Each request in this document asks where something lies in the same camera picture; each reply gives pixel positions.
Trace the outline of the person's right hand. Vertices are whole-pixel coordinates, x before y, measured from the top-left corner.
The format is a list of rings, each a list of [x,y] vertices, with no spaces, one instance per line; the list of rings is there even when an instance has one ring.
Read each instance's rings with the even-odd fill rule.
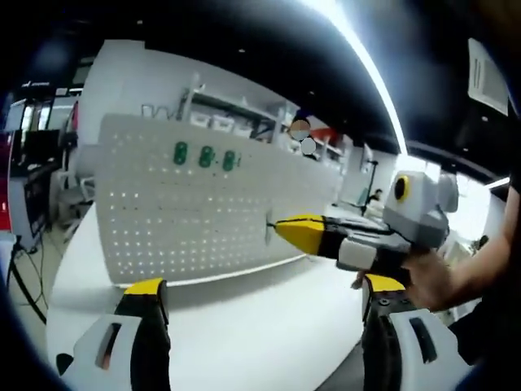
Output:
[[[458,269],[447,265],[437,253],[413,250],[402,268],[409,272],[405,294],[413,305],[431,312],[448,310],[458,301]]]

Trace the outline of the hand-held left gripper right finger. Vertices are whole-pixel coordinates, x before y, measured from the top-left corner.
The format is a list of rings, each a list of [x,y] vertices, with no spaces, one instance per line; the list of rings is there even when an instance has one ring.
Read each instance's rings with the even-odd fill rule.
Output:
[[[454,390],[471,371],[456,336],[401,283],[367,274],[362,292],[365,390]]]

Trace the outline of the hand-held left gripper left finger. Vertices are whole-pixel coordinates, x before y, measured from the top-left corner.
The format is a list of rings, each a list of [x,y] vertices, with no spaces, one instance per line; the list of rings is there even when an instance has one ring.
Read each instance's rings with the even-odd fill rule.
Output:
[[[60,355],[60,379],[71,390],[170,390],[166,281],[126,288],[111,314],[94,322],[72,354]]]

